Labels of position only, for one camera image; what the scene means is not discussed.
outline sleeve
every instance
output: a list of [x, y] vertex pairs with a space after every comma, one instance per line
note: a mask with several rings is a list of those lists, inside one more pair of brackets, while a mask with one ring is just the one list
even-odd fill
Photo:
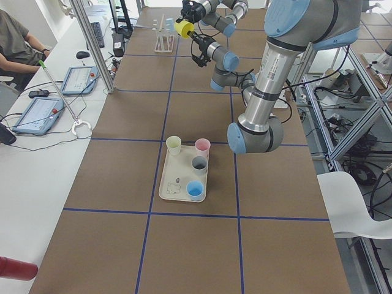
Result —
[[13, 17], [11, 17], [9, 14], [8, 14], [8, 17], [9, 17], [10, 22], [14, 25], [14, 27], [20, 32], [22, 37], [25, 38], [27, 36], [27, 34], [29, 33], [29, 30], [25, 26], [23, 26], [19, 21], [17, 21]]

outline gray shirt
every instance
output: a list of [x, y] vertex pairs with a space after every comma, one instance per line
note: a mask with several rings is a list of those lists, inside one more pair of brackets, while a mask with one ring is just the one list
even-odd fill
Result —
[[0, 9], [0, 53], [6, 60], [38, 65], [42, 59], [42, 53], [34, 51], [25, 42], [29, 30], [19, 21], [11, 17], [7, 12]]

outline person's arm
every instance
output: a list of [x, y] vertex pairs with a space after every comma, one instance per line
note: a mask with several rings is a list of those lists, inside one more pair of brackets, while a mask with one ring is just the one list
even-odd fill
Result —
[[29, 66], [28, 64], [22, 64], [6, 60], [4, 55], [0, 54], [0, 69], [7, 72], [18, 72], [21, 74], [34, 74], [38, 71], [39, 66]]
[[24, 37], [24, 40], [30, 44], [30, 46], [32, 46], [34, 49], [42, 52], [46, 57], [48, 57], [48, 55], [50, 54], [50, 51], [45, 50], [45, 46], [36, 38], [34, 37], [32, 34], [27, 33], [26, 37]]

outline keyboard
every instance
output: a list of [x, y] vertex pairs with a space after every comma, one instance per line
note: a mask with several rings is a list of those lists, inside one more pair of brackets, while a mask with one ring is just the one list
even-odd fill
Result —
[[103, 48], [105, 46], [105, 43], [104, 43], [104, 37], [102, 35], [102, 31], [100, 29], [99, 22], [97, 21], [97, 22], [91, 23], [91, 27], [92, 27], [92, 30], [94, 31], [94, 35], [98, 41], [99, 48]]

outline yellow object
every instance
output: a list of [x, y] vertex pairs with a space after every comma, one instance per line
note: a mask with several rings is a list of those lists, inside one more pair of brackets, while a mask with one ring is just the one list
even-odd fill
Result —
[[174, 22], [174, 28], [176, 29], [177, 33], [184, 39], [189, 38], [188, 32], [195, 31], [194, 24], [186, 20], [183, 20], [180, 23]]

